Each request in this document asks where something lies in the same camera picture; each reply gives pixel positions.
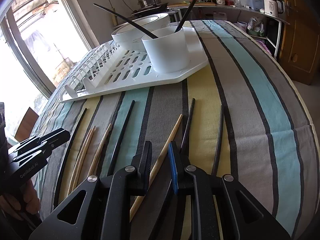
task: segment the dish drying tray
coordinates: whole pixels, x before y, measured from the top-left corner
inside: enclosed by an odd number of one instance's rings
[[[208,64],[208,57],[196,31],[191,27],[183,29],[190,56],[190,63],[186,68],[172,73],[158,73],[153,70],[146,52],[128,51],[117,43],[110,48],[105,43],[65,85],[60,93],[60,102],[181,82]]]

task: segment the electric kettle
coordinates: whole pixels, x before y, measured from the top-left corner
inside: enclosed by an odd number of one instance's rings
[[[278,3],[281,4],[281,11],[278,11]],[[278,17],[279,13],[283,13],[283,3],[282,0],[264,0],[264,13]]]

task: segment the tablecloth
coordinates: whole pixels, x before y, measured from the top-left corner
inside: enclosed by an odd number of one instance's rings
[[[191,164],[211,173],[217,143],[220,105],[225,105],[218,176],[231,173],[280,222],[292,238],[310,223],[319,202],[319,145],[315,127],[297,89],[279,64],[252,38],[225,21],[190,21],[209,64],[182,82],[129,90],[70,102],[59,102],[59,93],[89,52],[59,84],[33,129],[32,135],[62,127],[72,132],[79,114],[87,112],[71,147],[63,173],[59,201],[66,189],[79,149],[94,125],[79,183],[86,176],[96,149],[109,125],[97,174],[106,176],[111,155],[132,100],[135,106],[126,129],[116,170],[129,165],[142,151],[145,140],[153,147],[154,165],[180,114],[184,115],[175,141],[181,145],[191,99],[196,99],[188,153]],[[66,144],[52,152],[48,165],[37,176],[41,217],[52,212],[54,189]],[[147,196],[132,220],[131,239],[149,239],[164,203],[171,179],[166,159]],[[188,239],[190,199],[174,196],[156,235]]]

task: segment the brown cabinet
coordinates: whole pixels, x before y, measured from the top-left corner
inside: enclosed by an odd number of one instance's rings
[[[320,27],[304,0],[285,0],[286,20],[279,63],[289,77],[309,85],[319,67]]]

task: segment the finger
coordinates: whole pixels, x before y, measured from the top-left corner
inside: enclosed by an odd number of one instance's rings
[[[32,183],[27,183],[26,184],[26,189],[23,193],[23,200],[26,202],[26,203],[29,203],[32,199],[34,198],[38,198],[37,196],[37,192],[36,190],[33,188],[33,185]]]
[[[3,196],[0,196],[0,207],[3,209],[4,212],[14,217],[15,219],[22,220],[22,218],[11,208],[11,206],[8,204],[8,202],[4,199]]]
[[[40,210],[40,200],[33,198],[26,206],[26,211],[32,215],[37,214]]]
[[[21,205],[20,205],[19,201],[14,196],[7,194],[7,193],[4,195],[5,195],[5,198],[10,202],[10,204],[12,205],[12,207],[15,210],[21,209]]]

